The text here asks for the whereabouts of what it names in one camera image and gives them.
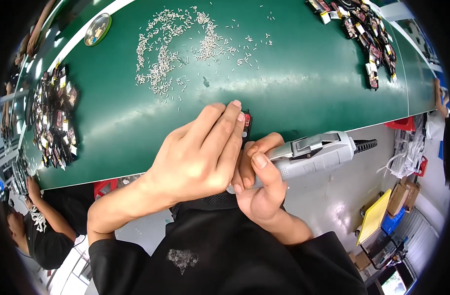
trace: pile of screws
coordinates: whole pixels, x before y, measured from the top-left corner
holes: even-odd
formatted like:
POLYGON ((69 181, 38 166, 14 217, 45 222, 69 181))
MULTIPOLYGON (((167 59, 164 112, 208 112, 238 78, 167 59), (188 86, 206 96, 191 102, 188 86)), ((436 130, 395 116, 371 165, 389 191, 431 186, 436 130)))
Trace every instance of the pile of screws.
MULTIPOLYGON (((224 39, 222 36, 219 36, 215 33, 215 29, 217 25, 215 25, 215 20, 211 19, 209 14, 205 12, 198 12, 197 6, 192 6, 190 9, 193 9, 193 12, 189 12, 187 9, 182 12, 182 9, 177 9, 177 12, 174 10, 164 9, 163 11, 156 13, 153 15, 153 20, 148 21, 148 26, 146 28, 146 33, 139 34, 139 44, 136 49, 137 53, 137 61, 136 71, 137 73, 141 71, 141 68, 145 68, 148 65, 148 73, 142 74, 139 73, 135 77, 136 85, 139 86, 141 84, 150 83, 149 89, 153 91, 154 94, 159 94, 160 96, 169 97, 167 93, 170 88, 174 90, 172 83, 173 78, 168 78, 167 75, 171 71, 176 68, 175 62, 179 62, 178 68, 182 68, 189 64, 189 57, 182 59, 179 57, 179 52, 170 52, 168 49, 169 43, 175 36, 180 36, 185 33, 188 29, 191 29, 192 26, 196 23, 202 26, 202 29, 205 31, 205 37, 203 40, 199 41, 200 48, 191 47, 191 52, 194 53, 194 59, 196 61, 207 61, 209 58, 212 58, 213 62, 220 64, 219 56, 230 54, 234 56, 236 53, 240 53, 240 50, 232 46, 229 43, 233 41, 232 38, 224 39), (152 52, 158 51, 158 61, 157 63, 152 63, 150 61, 150 57, 146 57, 145 51, 152 52)), ((245 40, 252 43, 253 39, 248 35, 245 40)), ((243 46, 243 49, 250 49, 248 45, 243 46)), ((257 43, 252 50, 257 50, 257 43)), ((243 62, 247 63, 252 67, 252 64, 248 62, 248 58, 252 56, 250 53, 245 52, 245 57, 238 59, 237 65, 240 66, 243 62)), ((179 86, 184 87, 181 89, 181 92, 184 92, 187 88, 187 85, 181 80, 181 78, 176 79, 176 82, 179 86)), ((159 103, 166 103, 167 100, 158 100, 159 103)))

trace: stool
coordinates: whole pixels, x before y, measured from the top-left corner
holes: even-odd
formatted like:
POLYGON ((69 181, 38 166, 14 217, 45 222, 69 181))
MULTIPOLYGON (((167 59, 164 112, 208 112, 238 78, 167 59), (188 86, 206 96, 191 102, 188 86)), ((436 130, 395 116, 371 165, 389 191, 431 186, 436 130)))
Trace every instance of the stool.
POLYGON ((97 195, 103 197, 105 193, 101 192, 101 190, 108 184, 110 184, 110 192, 117 188, 117 178, 98 181, 94 183, 94 199, 97 195))
POLYGON ((392 128, 392 129, 415 131, 415 123, 413 121, 413 116, 384 123, 384 126, 392 128))

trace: hand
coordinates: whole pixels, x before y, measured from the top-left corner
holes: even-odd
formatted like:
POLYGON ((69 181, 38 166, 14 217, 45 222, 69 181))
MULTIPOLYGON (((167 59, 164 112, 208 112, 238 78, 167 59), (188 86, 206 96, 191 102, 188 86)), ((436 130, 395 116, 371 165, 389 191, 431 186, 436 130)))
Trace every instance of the hand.
POLYGON ((17 55, 17 57, 15 58, 15 64, 18 66, 19 64, 21 64, 24 58, 25 55, 17 55))
POLYGON ((236 164, 232 186, 240 210, 255 223, 272 219, 284 200, 287 183, 264 153, 284 144, 282 136, 271 133, 257 142, 247 142, 236 164), (255 174, 263 182, 263 187, 250 189, 255 182, 255 174))
POLYGON ((29 197, 25 197, 25 206, 27 206, 28 210, 30 210, 33 207, 33 202, 29 197))
POLYGON ((35 55, 35 48, 37 46, 38 38, 40 37, 41 28, 35 27, 31 34, 30 40, 27 44, 28 56, 33 57, 35 55))
POLYGON ((33 176, 27 176, 27 191, 28 197, 35 204, 37 200, 41 199, 40 187, 33 176))
POLYGON ((224 192, 234 174, 244 128, 241 103, 206 106, 197 119, 171 132, 139 187, 172 203, 224 192))

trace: round metal dish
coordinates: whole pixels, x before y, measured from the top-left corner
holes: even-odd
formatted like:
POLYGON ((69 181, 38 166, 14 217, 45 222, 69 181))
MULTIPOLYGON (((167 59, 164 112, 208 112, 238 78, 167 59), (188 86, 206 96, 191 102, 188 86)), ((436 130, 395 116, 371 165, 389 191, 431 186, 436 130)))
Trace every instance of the round metal dish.
POLYGON ((87 46, 94 46, 98 44, 107 34, 111 23, 112 17, 110 17, 108 13, 103 13, 96 17, 96 19, 92 21, 89 28, 87 28, 86 36, 84 37, 84 44, 87 46))

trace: left hand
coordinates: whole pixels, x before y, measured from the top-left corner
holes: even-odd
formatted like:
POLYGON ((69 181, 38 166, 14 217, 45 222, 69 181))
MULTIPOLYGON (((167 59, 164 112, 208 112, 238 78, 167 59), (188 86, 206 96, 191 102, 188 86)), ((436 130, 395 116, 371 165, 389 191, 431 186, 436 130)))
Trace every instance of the left hand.
POLYGON ((17 55, 17 57, 15 58, 15 64, 18 66, 23 61, 24 58, 25 58, 24 54, 23 55, 17 55))
POLYGON ((283 144, 284 140, 278 133, 271 133, 257 142, 247 142, 237 162, 231 183, 240 210, 255 223, 271 220, 284 200, 287 183, 282 181, 279 170, 264 155, 283 144), (251 189, 255 174, 263 182, 262 188, 251 189))
POLYGON ((27 176, 27 191, 28 197, 33 203, 36 203, 38 199, 41 199, 40 186, 33 176, 27 176))

